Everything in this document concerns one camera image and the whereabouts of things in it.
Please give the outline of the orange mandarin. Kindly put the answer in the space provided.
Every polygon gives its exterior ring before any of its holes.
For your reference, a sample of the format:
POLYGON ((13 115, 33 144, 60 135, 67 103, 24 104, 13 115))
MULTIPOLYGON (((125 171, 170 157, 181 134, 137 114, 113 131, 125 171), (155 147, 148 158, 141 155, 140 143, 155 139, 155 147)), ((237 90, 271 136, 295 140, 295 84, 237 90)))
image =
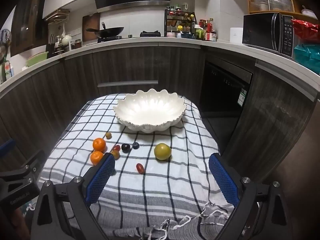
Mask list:
POLYGON ((91 161, 92 165, 94 165, 94 166, 97 165, 99 163, 99 161, 101 161, 103 156, 104 156, 103 152, 100 152, 100 151, 92 152, 90 155, 90 161, 91 161))
POLYGON ((93 141, 92 147, 95 151, 104 152, 107 148, 106 141, 103 138, 97 138, 93 141))

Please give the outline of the small brown longan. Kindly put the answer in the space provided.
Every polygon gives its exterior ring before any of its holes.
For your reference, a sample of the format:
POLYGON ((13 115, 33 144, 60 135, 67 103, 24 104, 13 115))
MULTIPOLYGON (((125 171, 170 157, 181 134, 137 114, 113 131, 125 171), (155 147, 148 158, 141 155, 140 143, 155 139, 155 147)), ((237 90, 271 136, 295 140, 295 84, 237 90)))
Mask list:
POLYGON ((106 132, 105 136, 106 136, 107 139, 111 139, 112 138, 111 132, 106 132))
POLYGON ((114 156, 114 158, 115 158, 116 160, 118 160, 118 159, 120 158, 120 153, 119 153, 118 150, 112 150, 112 151, 111 151, 111 154, 114 156))

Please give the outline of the blueberry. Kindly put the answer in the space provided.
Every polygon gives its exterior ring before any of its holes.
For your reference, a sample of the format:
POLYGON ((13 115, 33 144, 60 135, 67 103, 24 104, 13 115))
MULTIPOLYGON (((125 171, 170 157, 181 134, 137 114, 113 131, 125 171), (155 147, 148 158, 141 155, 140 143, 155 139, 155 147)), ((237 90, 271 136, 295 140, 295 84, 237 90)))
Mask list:
POLYGON ((132 144, 132 147, 133 147, 133 149, 138 149, 139 148, 139 143, 138 142, 134 142, 133 144, 132 144))

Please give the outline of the green yellow plum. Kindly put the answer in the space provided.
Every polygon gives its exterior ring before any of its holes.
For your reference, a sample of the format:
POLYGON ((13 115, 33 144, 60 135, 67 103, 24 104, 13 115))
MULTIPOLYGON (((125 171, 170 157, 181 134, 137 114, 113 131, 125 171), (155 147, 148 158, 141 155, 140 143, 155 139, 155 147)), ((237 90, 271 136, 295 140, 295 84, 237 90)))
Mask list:
POLYGON ((158 160, 167 160, 171 157, 171 148, 165 143, 159 143, 154 149, 154 155, 158 160))

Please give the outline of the checked white blue cloth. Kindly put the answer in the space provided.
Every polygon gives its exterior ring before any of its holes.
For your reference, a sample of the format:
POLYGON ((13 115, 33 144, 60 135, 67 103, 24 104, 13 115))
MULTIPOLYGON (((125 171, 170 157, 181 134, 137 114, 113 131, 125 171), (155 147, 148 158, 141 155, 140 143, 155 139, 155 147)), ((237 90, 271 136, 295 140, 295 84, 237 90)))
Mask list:
POLYGON ((208 160, 217 152, 200 112, 190 100, 182 120, 163 132, 133 132, 121 125, 113 108, 124 94, 102 96, 85 103, 54 146, 38 179, 67 183, 92 166, 93 141, 111 132, 108 148, 139 143, 121 153, 97 203, 91 206, 110 238, 214 239, 234 207, 227 203, 212 176, 208 160), (171 148, 158 160, 157 144, 171 148), (141 163, 144 174, 136 165, 141 163))

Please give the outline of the green plastic basin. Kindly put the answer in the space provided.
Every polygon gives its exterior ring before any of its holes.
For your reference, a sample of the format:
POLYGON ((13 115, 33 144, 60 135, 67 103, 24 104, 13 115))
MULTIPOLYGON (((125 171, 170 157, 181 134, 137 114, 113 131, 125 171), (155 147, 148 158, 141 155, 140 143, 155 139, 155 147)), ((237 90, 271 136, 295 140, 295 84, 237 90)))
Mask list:
POLYGON ((38 53, 38 54, 30 57, 29 59, 27 59, 27 61, 25 63, 25 66, 26 67, 31 67, 31 66, 39 63, 39 62, 42 62, 42 61, 47 59, 47 56, 48 56, 48 52, 47 51, 38 53))

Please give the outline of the black dishwasher door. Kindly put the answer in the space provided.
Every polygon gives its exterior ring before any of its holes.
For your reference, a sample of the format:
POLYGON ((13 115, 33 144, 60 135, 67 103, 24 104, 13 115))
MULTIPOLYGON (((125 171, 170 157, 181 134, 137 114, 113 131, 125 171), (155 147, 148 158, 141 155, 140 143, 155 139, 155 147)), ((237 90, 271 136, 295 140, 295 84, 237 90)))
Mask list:
POLYGON ((220 154, 226 150, 238 124, 251 79, 249 71, 224 60, 204 62, 199 109, 220 154))

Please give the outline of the white scalloped ceramic bowl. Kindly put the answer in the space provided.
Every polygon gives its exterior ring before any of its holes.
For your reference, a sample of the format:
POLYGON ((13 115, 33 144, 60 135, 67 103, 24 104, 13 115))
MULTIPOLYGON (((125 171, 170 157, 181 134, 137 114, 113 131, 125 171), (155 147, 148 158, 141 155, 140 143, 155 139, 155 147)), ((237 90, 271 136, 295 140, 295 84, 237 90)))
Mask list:
POLYGON ((119 99, 113 110, 119 123, 134 132, 162 132, 182 119, 187 105, 177 93, 138 90, 119 99))

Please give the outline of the white teapot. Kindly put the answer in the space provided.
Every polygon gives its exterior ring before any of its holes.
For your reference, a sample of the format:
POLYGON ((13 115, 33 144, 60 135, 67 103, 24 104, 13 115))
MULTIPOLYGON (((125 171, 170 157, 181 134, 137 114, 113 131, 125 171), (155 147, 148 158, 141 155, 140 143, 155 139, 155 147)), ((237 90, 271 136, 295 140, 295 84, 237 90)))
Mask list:
POLYGON ((63 32, 61 34, 61 44, 63 46, 67 46, 71 40, 72 40, 72 36, 70 34, 66 34, 65 24, 63 24, 63 32))

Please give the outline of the teal plastic bag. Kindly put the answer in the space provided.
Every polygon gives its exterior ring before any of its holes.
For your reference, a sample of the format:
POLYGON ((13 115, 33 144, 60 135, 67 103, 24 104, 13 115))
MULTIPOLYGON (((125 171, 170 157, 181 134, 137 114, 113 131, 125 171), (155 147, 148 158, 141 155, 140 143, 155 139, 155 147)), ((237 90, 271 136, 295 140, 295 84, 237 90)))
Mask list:
POLYGON ((319 75, 320 47, 319 44, 299 44, 293 50, 294 59, 299 64, 319 75))

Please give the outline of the black wok pan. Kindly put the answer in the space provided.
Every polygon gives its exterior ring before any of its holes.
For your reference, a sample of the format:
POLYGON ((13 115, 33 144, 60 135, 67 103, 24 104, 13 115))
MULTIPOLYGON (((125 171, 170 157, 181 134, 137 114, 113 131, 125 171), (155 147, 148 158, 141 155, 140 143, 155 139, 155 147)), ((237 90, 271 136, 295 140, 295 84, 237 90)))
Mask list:
POLYGON ((118 36, 123 30, 124 27, 113 27, 113 28, 106 28, 104 22, 102 22, 103 29, 93 29, 93 28, 87 28, 87 32, 95 33, 96 37, 98 38, 109 38, 109 37, 115 37, 118 36))

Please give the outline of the wooden cutting board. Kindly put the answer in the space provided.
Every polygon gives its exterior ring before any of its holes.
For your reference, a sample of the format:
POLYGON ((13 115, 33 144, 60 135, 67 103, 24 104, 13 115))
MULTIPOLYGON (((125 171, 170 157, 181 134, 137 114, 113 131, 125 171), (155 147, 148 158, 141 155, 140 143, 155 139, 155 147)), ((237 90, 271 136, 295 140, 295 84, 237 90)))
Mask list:
POLYGON ((88 42, 96 40, 97 36, 94 32, 88 32, 87 29, 92 28, 100 30, 100 13, 96 12, 92 15, 87 15, 82 18, 82 41, 88 42))

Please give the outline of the white square box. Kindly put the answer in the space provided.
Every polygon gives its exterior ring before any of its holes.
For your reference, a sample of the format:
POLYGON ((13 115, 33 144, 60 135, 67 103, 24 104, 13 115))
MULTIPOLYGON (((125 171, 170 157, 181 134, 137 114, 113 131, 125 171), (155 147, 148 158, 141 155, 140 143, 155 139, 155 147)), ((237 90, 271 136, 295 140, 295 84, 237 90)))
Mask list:
POLYGON ((230 28, 229 41, 234 44, 242 44, 243 28, 230 28))

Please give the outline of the black microwave oven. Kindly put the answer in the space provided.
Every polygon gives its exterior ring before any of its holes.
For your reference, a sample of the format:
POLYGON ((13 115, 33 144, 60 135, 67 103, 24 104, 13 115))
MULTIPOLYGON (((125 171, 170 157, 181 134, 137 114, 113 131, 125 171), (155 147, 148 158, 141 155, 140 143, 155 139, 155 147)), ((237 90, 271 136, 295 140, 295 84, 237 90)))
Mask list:
POLYGON ((242 43, 285 57, 293 55, 294 18, 279 12, 263 12, 243 17, 242 43))

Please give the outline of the red label sauce bottle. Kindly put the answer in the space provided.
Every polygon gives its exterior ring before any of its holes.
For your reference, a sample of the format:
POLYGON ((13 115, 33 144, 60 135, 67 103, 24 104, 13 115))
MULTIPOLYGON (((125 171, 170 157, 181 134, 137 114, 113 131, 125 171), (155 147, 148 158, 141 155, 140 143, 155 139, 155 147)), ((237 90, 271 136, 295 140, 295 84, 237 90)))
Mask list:
POLYGON ((213 27, 213 19, 210 18, 209 20, 206 21, 204 39, 206 41, 216 42, 216 37, 217 37, 217 34, 216 34, 216 31, 214 30, 214 27, 213 27))

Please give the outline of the red plastic bag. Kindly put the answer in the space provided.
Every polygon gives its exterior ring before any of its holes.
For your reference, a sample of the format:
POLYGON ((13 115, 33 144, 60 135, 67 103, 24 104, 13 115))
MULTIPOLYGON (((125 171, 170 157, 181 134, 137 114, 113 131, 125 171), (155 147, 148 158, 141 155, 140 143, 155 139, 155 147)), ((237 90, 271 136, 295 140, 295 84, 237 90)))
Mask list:
POLYGON ((303 20, 291 20, 295 34, 303 41, 319 43, 319 24, 313 24, 303 20))

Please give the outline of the black spice rack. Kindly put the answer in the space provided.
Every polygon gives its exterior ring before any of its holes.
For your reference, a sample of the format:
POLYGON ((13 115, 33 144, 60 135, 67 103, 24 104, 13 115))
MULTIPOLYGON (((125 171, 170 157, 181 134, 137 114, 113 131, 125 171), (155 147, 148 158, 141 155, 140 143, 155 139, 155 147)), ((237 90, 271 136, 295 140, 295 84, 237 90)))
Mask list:
POLYGON ((195 39, 196 17, 191 12, 165 9, 164 36, 195 39))

